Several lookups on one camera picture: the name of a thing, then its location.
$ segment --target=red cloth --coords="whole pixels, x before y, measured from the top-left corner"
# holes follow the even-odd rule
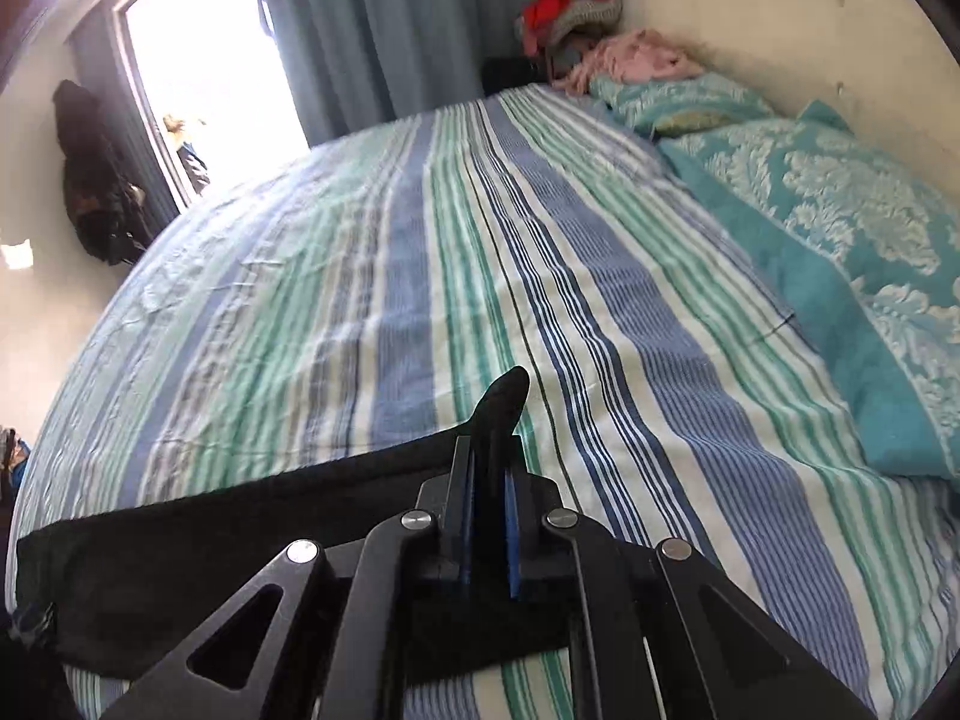
[[[558,16],[568,8],[570,1],[572,0],[534,0],[523,9],[523,42],[528,53],[531,39],[539,43],[545,38]]]

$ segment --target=pile of clothes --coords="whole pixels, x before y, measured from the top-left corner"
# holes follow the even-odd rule
[[[621,83],[693,79],[704,69],[655,29],[611,35],[623,0],[534,0],[517,19],[527,56],[558,89],[584,95],[599,74]]]
[[[578,28],[596,33],[613,28],[623,10],[623,0],[534,0],[517,19],[523,52],[536,56],[557,47]]]
[[[604,38],[554,86],[585,95],[590,80],[604,74],[619,83],[694,79],[704,69],[655,29],[635,29]]]

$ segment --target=pink cloth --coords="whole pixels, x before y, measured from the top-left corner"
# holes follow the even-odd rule
[[[620,83],[693,79],[704,69],[655,29],[604,38],[565,79],[554,82],[571,95],[585,95],[590,79],[607,74]]]

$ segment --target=black metal bracket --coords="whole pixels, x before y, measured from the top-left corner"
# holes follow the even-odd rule
[[[291,544],[104,720],[400,718],[411,608],[440,598],[481,623],[560,618],[577,720],[872,718],[686,541],[617,541],[527,471],[517,437],[490,435],[461,437],[416,509],[361,541]],[[919,720],[954,717],[956,671]]]

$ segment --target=doorway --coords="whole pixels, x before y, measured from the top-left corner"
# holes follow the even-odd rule
[[[258,0],[136,0],[126,17],[147,108],[187,179],[186,205],[308,151]]]

